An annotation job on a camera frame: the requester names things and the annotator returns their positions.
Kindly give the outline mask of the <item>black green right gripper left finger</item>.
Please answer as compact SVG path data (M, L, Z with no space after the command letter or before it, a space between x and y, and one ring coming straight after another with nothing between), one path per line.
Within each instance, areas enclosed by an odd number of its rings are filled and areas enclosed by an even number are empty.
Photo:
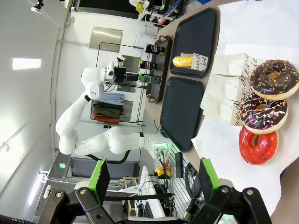
M76 217L85 216L89 224L111 224L103 208L110 182L107 162L98 161L87 186L71 193L53 190L44 206L44 224L73 224Z

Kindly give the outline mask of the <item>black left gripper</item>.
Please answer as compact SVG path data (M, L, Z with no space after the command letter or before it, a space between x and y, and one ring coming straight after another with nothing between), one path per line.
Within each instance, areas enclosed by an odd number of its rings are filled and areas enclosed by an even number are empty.
M149 78L153 75L151 74L133 74L133 73L127 73L125 67L114 67L114 76L115 76L115 82L123 82L123 81L138 81L139 76ZM147 83L152 84L154 83L153 80L140 80L141 83Z

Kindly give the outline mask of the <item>black Pepsi can lime accent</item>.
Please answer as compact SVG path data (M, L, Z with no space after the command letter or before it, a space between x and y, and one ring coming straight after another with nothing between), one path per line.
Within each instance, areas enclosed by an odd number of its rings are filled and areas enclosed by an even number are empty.
M141 60L139 62L139 68L145 70L157 70L157 63Z
M145 44L144 47L144 52L145 53L150 53L150 54L155 54L155 55L160 55L160 56L164 56L165 55L165 48L164 47L160 47L156 44Z

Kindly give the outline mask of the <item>red glazed donut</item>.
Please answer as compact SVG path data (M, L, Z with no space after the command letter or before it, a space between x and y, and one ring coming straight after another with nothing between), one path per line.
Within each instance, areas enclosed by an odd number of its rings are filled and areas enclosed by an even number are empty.
M239 151L249 164L257 166L269 162L279 145L278 132L255 134L245 127L239 133Z

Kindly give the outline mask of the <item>chocolate donut with colourful sprinkles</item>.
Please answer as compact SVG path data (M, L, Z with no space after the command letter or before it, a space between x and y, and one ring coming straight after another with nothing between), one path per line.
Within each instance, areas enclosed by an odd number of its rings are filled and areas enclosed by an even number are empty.
M249 131L267 134L277 131L288 116L286 99L269 100L252 92L240 104L240 119Z

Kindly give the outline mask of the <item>pink-glazed donut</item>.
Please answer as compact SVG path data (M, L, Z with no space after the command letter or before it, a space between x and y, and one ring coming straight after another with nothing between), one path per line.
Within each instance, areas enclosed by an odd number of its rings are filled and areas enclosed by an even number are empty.
M242 102L252 92L250 81L243 77L212 74L206 87L209 96Z

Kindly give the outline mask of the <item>chocolate donut with nut crumbs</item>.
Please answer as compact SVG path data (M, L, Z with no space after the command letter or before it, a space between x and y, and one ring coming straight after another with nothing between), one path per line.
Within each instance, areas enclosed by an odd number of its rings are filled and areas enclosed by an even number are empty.
M286 60L267 60L253 70L250 85L260 97L282 100L299 89L299 70Z

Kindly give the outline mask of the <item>brown serving tray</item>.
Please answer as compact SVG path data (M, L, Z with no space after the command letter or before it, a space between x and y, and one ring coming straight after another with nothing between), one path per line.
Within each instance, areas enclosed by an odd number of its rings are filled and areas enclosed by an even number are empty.
M159 77L159 84L149 83L147 85L146 96L149 103L158 104L162 101L164 95L165 82L170 62L172 39L169 35L159 36L155 42L159 47L165 48L164 56L153 55L151 61L157 63L157 70L151 71L150 74Z

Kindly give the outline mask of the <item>white paper sheet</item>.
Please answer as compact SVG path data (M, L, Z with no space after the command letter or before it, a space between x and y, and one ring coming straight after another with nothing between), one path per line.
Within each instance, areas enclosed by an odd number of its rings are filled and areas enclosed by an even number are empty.
M299 0L242 0L218 8L218 54L247 53L299 65Z
M218 178L230 180L236 190L247 187L259 190L270 215L281 197L280 174L299 157L299 90L288 98L286 122L278 131L279 146L267 163L254 166L239 152L240 128L204 117L198 135L192 140L200 157L209 158Z

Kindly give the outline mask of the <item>wooden stool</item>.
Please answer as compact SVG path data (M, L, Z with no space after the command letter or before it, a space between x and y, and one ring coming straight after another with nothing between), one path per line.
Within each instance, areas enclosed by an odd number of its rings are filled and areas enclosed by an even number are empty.
M139 177L123 177L121 179L121 187L123 189L129 188L129 187L137 187L140 183Z

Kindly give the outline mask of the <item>blue denim garment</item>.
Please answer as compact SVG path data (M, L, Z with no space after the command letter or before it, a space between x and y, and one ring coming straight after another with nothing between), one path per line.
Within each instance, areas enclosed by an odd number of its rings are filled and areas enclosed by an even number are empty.
M123 102L124 98L125 95L123 93L105 92L97 101L102 103L112 104L112 105L124 106L124 102Z

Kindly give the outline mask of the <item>black metal clothes rack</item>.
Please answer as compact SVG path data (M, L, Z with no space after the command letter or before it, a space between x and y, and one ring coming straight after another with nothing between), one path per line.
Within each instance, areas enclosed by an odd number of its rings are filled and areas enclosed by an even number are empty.
M110 42L100 42L99 46L98 46L98 54L97 54L97 61L96 61L96 68L99 69L99 74L100 74L100 81L102 83L105 82L106 80L106 69L107 67L103 67L100 68L98 67L98 59L99 59L99 54L100 54L100 47L103 44L108 44L108 45L115 45L115 46L124 46L124 47L129 47L129 48L134 48L134 49L143 49L142 47L137 47L137 46L129 46L129 45L124 45L124 44L117 44L117 43L110 43ZM138 85L130 85L130 84L124 84L123 82L115 82L114 80L112 81L112 83L110 84L110 86L104 91L106 92L107 90L109 90L109 88L111 86L125 86L125 87L134 87L134 88L140 88L141 89L141 94L140 94L140 98L142 98L142 94L143 94L143 90L145 89L145 86L138 86ZM139 100L139 108L137 110L137 117L136 117L136 121L125 121L124 123L130 123L130 124L136 124L138 126L145 126L143 124L143 121L140 120L140 113L141 113L141 105L142 105L142 100Z

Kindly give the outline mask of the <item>dark green garment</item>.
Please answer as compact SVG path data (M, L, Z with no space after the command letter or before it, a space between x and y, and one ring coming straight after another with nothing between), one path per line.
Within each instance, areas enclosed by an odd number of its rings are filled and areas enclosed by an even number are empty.
M95 103L93 104L95 115L103 115L110 118L118 119L123 114L122 105L113 105L109 103Z

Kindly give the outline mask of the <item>orange garment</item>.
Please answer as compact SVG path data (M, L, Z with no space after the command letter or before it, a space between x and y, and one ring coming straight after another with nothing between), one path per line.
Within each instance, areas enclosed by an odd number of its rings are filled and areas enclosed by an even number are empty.
M106 117L106 116L95 116L94 120L96 120L98 122L110 124L110 125L118 125L120 122L120 119L110 118L110 117Z

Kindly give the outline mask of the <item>grey wall panel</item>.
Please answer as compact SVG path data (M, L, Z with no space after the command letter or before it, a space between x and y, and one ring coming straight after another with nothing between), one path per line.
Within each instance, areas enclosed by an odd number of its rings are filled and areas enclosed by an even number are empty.
M110 52L119 52L123 31L112 28L93 27L90 42L90 49L100 49Z

